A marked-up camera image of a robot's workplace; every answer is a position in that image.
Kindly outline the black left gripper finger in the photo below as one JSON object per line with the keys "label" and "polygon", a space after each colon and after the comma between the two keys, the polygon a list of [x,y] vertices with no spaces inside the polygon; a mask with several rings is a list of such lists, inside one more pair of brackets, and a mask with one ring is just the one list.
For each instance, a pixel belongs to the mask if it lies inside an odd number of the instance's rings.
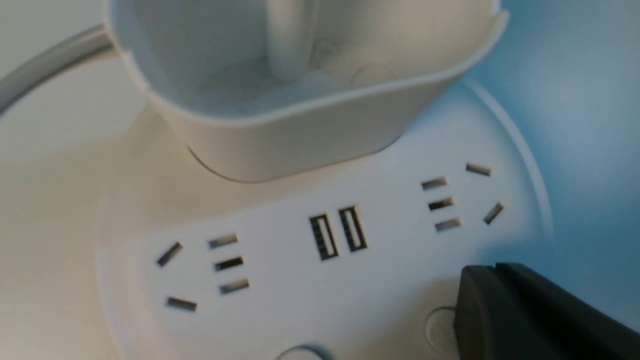
{"label": "black left gripper finger", "polygon": [[640,335],[526,265],[461,271],[454,332],[462,360],[637,360]]}

